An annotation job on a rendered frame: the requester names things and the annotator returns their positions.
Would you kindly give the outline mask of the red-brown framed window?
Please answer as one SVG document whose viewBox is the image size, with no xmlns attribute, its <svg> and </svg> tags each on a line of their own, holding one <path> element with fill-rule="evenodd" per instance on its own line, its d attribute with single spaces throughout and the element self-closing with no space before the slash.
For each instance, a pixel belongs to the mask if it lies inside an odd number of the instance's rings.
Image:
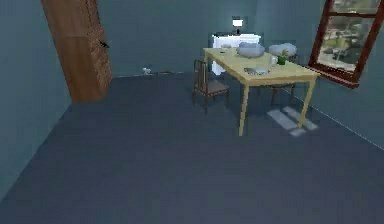
<svg viewBox="0 0 384 224">
<path fill-rule="evenodd" d="M 384 0 L 325 0 L 309 67 L 357 88 L 383 22 Z"/>
</svg>

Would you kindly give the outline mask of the large grey bowl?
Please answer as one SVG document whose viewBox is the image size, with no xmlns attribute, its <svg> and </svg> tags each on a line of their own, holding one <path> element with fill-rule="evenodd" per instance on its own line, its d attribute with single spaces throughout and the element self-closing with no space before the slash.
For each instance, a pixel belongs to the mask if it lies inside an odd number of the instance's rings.
<svg viewBox="0 0 384 224">
<path fill-rule="evenodd" d="M 236 52 L 246 58 L 258 58 L 264 55 L 265 48 L 259 43 L 241 42 Z"/>
</svg>

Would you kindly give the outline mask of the pale yellow wooden table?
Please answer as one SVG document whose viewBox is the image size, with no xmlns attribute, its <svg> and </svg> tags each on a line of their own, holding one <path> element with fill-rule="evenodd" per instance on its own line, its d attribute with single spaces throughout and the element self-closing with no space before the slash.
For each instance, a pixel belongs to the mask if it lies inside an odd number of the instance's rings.
<svg viewBox="0 0 384 224">
<path fill-rule="evenodd" d="M 312 97 L 318 72 L 310 70 L 292 62 L 284 65 L 272 65 L 271 55 L 264 53 L 258 58 L 245 58 L 240 56 L 235 48 L 223 52 L 222 48 L 204 48 L 204 61 L 212 60 L 220 65 L 229 75 L 236 78 L 243 86 L 242 104 L 238 135 L 242 136 L 246 120 L 249 89 L 256 86 L 270 86 L 291 83 L 309 83 L 309 88 L 303 103 L 297 127 L 306 123 L 306 113 Z"/>
</svg>

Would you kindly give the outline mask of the grey plate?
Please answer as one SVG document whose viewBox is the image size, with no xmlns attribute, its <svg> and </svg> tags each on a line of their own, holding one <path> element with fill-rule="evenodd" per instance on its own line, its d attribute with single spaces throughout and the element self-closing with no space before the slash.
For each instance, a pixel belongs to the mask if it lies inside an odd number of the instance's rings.
<svg viewBox="0 0 384 224">
<path fill-rule="evenodd" d="M 246 72 L 248 75 L 265 75 L 265 74 L 268 74 L 270 71 L 266 68 L 254 67 L 254 68 L 244 68 L 244 72 Z"/>
</svg>

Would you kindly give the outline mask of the white cabinet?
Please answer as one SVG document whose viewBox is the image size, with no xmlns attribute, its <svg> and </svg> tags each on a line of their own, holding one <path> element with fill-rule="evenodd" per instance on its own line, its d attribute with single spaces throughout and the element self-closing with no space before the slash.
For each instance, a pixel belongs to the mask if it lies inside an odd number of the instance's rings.
<svg viewBox="0 0 384 224">
<path fill-rule="evenodd" d="M 240 34 L 240 35 L 225 35 L 212 36 L 212 48 L 229 48 L 231 55 L 237 54 L 238 47 L 254 47 L 260 42 L 261 36 L 257 34 Z"/>
</svg>

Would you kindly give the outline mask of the white table lamp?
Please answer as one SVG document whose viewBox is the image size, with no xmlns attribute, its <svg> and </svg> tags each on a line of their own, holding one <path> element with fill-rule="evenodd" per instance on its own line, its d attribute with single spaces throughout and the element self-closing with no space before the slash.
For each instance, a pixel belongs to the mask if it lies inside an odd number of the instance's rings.
<svg viewBox="0 0 384 224">
<path fill-rule="evenodd" d="M 243 20 L 239 16 L 233 16 L 232 17 L 232 25 L 233 25 L 234 33 L 236 35 L 239 35 L 240 29 L 243 26 Z"/>
</svg>

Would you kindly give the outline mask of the dark brown wooden chair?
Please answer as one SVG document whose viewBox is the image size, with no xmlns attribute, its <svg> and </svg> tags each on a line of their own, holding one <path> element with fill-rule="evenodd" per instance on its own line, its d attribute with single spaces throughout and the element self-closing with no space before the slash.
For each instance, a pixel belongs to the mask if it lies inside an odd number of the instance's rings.
<svg viewBox="0 0 384 224">
<path fill-rule="evenodd" d="M 210 79 L 208 75 L 207 63 L 195 59 L 194 64 L 194 83 L 192 92 L 192 104 L 196 105 L 197 93 L 201 93 L 204 96 L 204 113 L 208 112 L 208 99 L 216 99 L 217 95 L 224 94 L 225 107 L 229 107 L 230 88 L 216 79 Z"/>
</svg>

